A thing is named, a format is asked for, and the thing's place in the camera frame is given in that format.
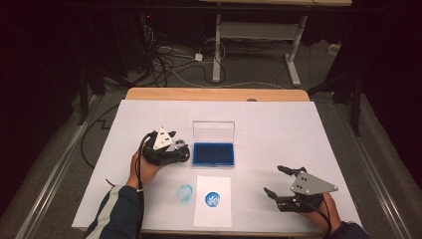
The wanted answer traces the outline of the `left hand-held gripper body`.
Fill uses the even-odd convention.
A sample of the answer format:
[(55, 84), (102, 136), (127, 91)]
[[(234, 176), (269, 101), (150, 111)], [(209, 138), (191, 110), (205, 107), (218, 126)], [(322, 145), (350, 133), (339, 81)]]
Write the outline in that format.
[(141, 154), (150, 164), (164, 165), (165, 160), (175, 158), (174, 150), (168, 151), (172, 145), (173, 138), (169, 136), (166, 129), (161, 127), (144, 137), (141, 142)]

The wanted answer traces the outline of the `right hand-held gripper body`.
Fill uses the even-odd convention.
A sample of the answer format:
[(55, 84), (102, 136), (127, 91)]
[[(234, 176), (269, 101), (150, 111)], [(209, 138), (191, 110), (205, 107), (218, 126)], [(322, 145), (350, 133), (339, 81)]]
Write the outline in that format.
[(293, 196), (279, 197), (282, 212), (310, 213), (319, 209), (323, 195), (338, 191), (338, 187), (307, 172), (301, 172), (291, 185)]

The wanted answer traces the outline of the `blue ink pad case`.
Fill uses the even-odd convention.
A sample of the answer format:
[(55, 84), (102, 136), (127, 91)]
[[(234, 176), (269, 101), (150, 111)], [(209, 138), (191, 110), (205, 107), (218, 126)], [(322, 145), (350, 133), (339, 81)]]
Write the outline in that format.
[(196, 120), (193, 123), (194, 166), (232, 167), (235, 123), (233, 121)]

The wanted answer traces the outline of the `person's left hand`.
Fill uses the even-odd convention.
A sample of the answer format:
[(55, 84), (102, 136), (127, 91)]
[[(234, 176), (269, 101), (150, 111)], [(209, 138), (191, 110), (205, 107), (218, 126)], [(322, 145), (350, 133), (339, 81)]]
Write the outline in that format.
[(139, 182), (142, 182), (143, 185), (148, 184), (162, 168), (163, 165), (157, 166), (150, 164), (143, 156), (140, 156), (139, 151), (137, 151), (131, 159), (130, 174), (126, 185), (139, 189)]

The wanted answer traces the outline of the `person's right hand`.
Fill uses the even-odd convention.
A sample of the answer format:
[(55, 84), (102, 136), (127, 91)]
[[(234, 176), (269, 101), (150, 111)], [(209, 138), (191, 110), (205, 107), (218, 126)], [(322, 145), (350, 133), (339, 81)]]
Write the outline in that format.
[(329, 193), (323, 195), (323, 203), (318, 211), (302, 213), (319, 231), (331, 234), (342, 223), (335, 202)]

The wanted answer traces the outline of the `clear blue stamp cap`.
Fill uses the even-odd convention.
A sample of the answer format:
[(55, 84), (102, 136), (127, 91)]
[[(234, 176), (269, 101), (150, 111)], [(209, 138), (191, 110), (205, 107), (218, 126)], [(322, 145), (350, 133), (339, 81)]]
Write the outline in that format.
[(181, 185), (176, 192), (176, 196), (182, 203), (188, 203), (193, 194), (193, 187), (189, 184)]

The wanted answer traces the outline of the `large white table cover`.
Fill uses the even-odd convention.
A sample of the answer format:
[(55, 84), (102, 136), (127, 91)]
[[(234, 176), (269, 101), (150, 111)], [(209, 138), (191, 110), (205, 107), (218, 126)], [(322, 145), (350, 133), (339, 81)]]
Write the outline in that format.
[[(194, 225), (197, 177), (217, 176), (231, 178), (232, 226), (206, 227), (206, 232), (317, 234), (306, 218), (280, 212), (264, 191), (267, 187), (280, 196), (290, 195), (294, 180), (278, 171), (278, 165), (304, 167), (336, 185), (338, 191), (332, 196), (341, 218), (359, 220), (314, 103), (124, 100), (77, 211), (74, 227), (88, 227), (110, 187), (126, 182), (131, 157), (147, 133), (164, 127), (191, 143), (196, 120), (235, 123), (235, 165), (202, 168), (185, 162), (164, 167), (144, 189), (143, 231), (202, 233), (203, 228)], [(193, 187), (188, 203), (182, 203), (176, 196), (183, 184)]]

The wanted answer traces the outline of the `wooden table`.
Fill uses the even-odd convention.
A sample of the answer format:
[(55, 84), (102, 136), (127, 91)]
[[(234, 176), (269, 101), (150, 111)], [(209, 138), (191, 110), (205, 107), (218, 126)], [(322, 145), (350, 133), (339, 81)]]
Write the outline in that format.
[[(203, 89), (132, 89), (126, 100), (135, 101), (194, 101), (194, 102), (269, 102), (302, 103), (310, 102), (306, 93), (282, 90), (203, 90)], [(202, 227), (200, 234), (187, 235), (260, 235), (261, 234), (212, 234)], [(148, 233), (145, 234), (183, 234), (183, 233)], [(310, 236), (310, 235), (262, 235), (262, 236)]]

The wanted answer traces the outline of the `small white paper sheet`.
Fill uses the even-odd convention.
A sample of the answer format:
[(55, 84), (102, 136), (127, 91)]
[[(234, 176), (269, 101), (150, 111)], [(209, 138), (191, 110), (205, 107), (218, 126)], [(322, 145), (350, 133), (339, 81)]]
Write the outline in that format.
[(196, 181), (196, 227), (231, 227), (231, 178), (198, 176)]

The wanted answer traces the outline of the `black metal stand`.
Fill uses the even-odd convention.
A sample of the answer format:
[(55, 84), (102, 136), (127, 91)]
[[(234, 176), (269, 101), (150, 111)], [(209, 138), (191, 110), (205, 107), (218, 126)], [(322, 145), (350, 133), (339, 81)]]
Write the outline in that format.
[(324, 83), (307, 90), (312, 96), (319, 92), (332, 92), (332, 100), (335, 104), (351, 103), (350, 126), (356, 136), (360, 136), (359, 116), (362, 90), (361, 74), (352, 71), (343, 72), (335, 77), (329, 77)]
[(79, 82), (81, 107), (79, 125), (82, 125), (89, 114), (88, 88), (91, 88), (95, 95), (103, 96), (106, 93), (106, 87), (103, 72), (98, 65), (82, 66), (79, 72)]

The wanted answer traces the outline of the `metal floor rail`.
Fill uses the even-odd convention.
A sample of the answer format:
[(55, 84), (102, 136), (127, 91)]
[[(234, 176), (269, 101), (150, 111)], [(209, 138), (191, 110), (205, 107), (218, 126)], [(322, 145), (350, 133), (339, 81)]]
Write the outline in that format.
[(43, 221), (62, 181), (71, 164), (77, 145), (86, 132), (90, 120), (93, 118), (103, 100), (102, 96), (92, 96), (88, 103), (88, 115), (79, 121), (78, 117), (71, 117), (70, 122), (66, 122), (61, 128), (61, 135), (68, 132), (68, 136), (63, 142), (65, 147), (54, 163), (54, 167), (49, 171), (49, 177), (45, 180), (33, 206), (20, 227), (15, 239), (33, 239)]
[(338, 111), (348, 134), (353, 139), (354, 145), (359, 151), (359, 159), (363, 170), (368, 177), (369, 184), (377, 197), (380, 207), (382, 208), (396, 239), (412, 239), (410, 232), (399, 213), (398, 207), (382, 181), (380, 174), (372, 162), (372, 158), (361, 140), (361, 137), (357, 136), (350, 126), (346, 108), (344, 106), (337, 105), (336, 110)]

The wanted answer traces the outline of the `white metal desk frame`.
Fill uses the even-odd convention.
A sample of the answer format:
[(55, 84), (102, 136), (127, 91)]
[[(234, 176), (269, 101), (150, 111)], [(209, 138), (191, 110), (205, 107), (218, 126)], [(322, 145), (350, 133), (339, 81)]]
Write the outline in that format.
[[(306, 10), (321, 7), (323, 10), (333, 7), (337, 10), (340, 7), (349, 7), (351, 0), (201, 0), (202, 2), (212, 3), (213, 7), (304, 7)], [(246, 23), (246, 22), (226, 22), (221, 20), (221, 14), (216, 15), (215, 24), (215, 50), (213, 56), (213, 83), (221, 83), (222, 66), (226, 49), (221, 39), (253, 39), (253, 40), (289, 40), (293, 41), (292, 50), (284, 55), (285, 64), (288, 69), (292, 84), (299, 87), (301, 81), (295, 66), (295, 56), (299, 48), (308, 14), (302, 14), (301, 19), (295, 24), (276, 24), (276, 23)]]

